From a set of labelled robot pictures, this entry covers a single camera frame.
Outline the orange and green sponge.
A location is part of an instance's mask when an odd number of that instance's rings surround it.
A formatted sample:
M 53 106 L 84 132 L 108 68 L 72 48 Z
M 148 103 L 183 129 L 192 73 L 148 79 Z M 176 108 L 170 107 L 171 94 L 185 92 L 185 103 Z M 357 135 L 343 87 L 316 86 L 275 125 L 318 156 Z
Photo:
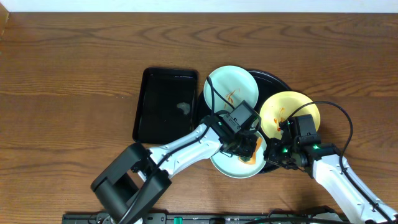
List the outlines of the orange and green sponge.
M 241 161 L 243 164 L 246 164 L 246 165 L 254 165 L 256 163 L 257 151 L 259 150 L 262 142 L 263 142 L 262 138 L 258 137 L 257 141 L 256 141 L 256 147 L 255 147 L 255 150 L 254 150 L 254 152 L 252 154 L 252 157 L 250 159 L 247 158 L 247 157 L 239 157 L 239 161 Z

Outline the light blue plate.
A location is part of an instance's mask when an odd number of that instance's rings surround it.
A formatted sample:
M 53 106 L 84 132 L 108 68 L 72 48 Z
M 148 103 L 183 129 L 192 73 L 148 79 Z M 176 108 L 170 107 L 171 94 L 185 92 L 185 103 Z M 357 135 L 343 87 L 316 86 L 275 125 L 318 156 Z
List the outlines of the light blue plate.
M 238 156 L 229 156 L 222 152 L 216 153 L 212 156 L 211 162 L 213 165 L 224 175 L 235 179 L 245 179 L 252 177 L 259 173 L 265 166 L 266 161 L 264 160 L 264 151 L 267 148 L 267 143 L 258 131 L 257 137 L 261 137 L 263 142 L 256 154 L 256 163 L 254 165 L 246 165 L 239 161 Z
M 209 77 L 213 88 L 220 94 L 214 93 L 214 112 L 220 110 L 232 112 L 233 109 L 229 104 L 237 107 L 243 100 L 255 107 L 259 98 L 259 89 L 254 77 L 247 70 L 227 65 L 212 71 Z

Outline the yellow plate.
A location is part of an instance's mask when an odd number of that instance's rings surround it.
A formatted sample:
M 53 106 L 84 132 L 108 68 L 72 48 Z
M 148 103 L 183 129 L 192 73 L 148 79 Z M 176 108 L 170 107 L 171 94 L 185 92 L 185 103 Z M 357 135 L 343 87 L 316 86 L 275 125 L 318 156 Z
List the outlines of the yellow plate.
M 312 100 L 296 91 L 283 91 L 269 97 L 261 106 L 261 128 L 269 138 L 281 139 L 279 123 L 285 121 L 296 109 Z

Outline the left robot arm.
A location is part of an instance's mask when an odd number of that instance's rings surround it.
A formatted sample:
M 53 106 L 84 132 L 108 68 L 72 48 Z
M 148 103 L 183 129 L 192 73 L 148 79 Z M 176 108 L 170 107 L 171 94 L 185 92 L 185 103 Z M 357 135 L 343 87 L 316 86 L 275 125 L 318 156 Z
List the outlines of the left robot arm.
M 139 221 L 170 187 L 171 178 L 220 151 L 236 154 L 254 149 L 257 128 L 238 132 L 232 121 L 208 116 L 190 134 L 146 149 L 131 144 L 92 182 L 91 189 L 116 223 Z

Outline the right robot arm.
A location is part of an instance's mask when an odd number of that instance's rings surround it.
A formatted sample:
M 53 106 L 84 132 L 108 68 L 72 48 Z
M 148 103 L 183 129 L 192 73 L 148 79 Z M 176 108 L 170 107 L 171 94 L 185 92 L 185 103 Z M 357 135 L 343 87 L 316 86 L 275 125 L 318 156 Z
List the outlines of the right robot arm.
M 271 138 L 264 159 L 285 169 L 301 170 L 326 189 L 351 223 L 397 223 L 397 211 L 380 200 L 355 174 L 332 143 L 322 143 L 310 121 L 279 123 L 280 139 Z

